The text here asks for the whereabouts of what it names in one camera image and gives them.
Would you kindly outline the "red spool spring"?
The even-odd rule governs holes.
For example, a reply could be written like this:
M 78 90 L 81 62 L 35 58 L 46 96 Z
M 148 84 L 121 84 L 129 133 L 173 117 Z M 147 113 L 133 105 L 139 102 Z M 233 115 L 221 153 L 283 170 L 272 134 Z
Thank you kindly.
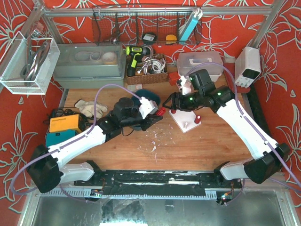
M 199 124 L 201 122 L 201 116 L 200 115 L 196 115 L 196 118 L 194 120 L 195 124 Z

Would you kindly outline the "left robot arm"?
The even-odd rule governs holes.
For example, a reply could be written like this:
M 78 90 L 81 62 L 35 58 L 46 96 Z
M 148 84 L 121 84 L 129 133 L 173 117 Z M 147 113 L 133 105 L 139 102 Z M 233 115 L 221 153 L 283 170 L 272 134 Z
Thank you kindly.
M 85 151 L 117 137 L 124 127 L 135 126 L 146 131 L 163 119 L 155 114 L 155 102 L 142 97 L 140 103 L 135 105 L 132 99 L 123 97 L 113 110 L 82 133 L 56 145 L 37 146 L 27 172 L 38 190 L 47 193 L 62 183 L 90 180 L 96 173 L 93 162 L 69 162 Z

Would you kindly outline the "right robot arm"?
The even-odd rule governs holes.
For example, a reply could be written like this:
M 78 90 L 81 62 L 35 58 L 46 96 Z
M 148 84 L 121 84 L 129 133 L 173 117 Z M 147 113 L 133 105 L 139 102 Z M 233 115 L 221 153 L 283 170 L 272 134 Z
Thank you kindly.
M 176 112 L 210 108 L 232 127 L 252 156 L 249 160 L 226 162 L 218 166 L 216 170 L 225 180 L 248 178 L 261 184 L 280 170 L 290 152 L 289 146 L 279 144 L 268 136 L 244 110 L 229 87 L 217 88 L 205 69 L 180 80 L 190 82 L 194 92 L 174 92 L 162 106 Z

